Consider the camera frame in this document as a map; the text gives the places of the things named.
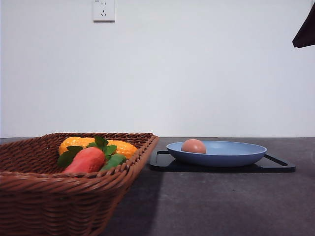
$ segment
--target egg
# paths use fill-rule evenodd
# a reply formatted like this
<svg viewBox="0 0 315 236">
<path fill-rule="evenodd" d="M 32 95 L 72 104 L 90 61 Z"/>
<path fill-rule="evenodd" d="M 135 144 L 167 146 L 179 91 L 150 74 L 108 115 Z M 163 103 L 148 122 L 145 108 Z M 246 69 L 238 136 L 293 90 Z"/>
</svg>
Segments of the egg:
<svg viewBox="0 0 315 236">
<path fill-rule="evenodd" d="M 182 151 L 206 153 L 207 149 L 203 142 L 197 139 L 188 139 L 182 145 Z"/>
</svg>

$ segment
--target dark countertop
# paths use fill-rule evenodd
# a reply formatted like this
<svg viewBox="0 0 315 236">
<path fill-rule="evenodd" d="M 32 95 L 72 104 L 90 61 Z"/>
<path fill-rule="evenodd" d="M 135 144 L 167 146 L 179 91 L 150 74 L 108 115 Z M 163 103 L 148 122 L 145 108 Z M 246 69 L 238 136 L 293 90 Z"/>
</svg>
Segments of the dark countertop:
<svg viewBox="0 0 315 236">
<path fill-rule="evenodd" d="M 156 150 L 185 139 L 160 138 Z M 315 235 L 315 138 L 198 139 L 262 145 L 296 172 L 158 172 L 148 164 L 101 236 Z"/>
</svg>

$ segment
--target plastic food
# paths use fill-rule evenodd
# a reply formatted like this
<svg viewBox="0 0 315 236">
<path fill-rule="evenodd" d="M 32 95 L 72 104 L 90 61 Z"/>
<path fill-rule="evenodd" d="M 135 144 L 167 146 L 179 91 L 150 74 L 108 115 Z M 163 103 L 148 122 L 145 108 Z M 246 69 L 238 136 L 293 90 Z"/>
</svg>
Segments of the plastic food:
<svg viewBox="0 0 315 236">
<path fill-rule="evenodd" d="M 206 153 L 207 149 L 204 143 L 197 139 L 188 139 L 182 145 L 182 151 Z"/>
<path fill-rule="evenodd" d="M 98 172 L 106 161 L 102 150 L 97 147 L 88 147 L 79 151 L 72 163 L 63 173 L 92 173 Z"/>
<path fill-rule="evenodd" d="M 94 138 L 69 137 L 65 139 L 59 146 L 59 155 L 67 151 L 67 146 L 82 146 L 86 148 L 88 144 L 93 143 Z M 116 145 L 115 153 L 124 155 L 127 159 L 131 158 L 137 148 L 127 142 L 120 140 L 108 140 L 108 145 Z"/>
</svg>

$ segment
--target brown wicker basket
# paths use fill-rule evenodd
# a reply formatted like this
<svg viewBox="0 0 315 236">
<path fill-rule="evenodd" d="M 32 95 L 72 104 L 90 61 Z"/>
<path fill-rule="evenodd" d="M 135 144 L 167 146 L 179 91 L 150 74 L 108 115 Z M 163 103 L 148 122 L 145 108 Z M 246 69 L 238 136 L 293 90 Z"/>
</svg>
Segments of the brown wicker basket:
<svg viewBox="0 0 315 236">
<path fill-rule="evenodd" d="M 105 172 L 61 174 L 61 142 L 94 135 L 132 143 L 138 150 Z M 0 235 L 99 235 L 157 142 L 152 133 L 55 133 L 1 145 Z"/>
</svg>

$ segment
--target wall outlet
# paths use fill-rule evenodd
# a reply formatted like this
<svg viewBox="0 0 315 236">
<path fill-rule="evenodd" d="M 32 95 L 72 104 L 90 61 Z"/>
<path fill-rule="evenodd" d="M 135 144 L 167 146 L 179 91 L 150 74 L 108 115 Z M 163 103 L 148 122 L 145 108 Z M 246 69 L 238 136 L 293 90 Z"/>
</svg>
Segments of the wall outlet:
<svg viewBox="0 0 315 236">
<path fill-rule="evenodd" d="M 115 22 L 115 0 L 93 0 L 94 22 Z"/>
</svg>

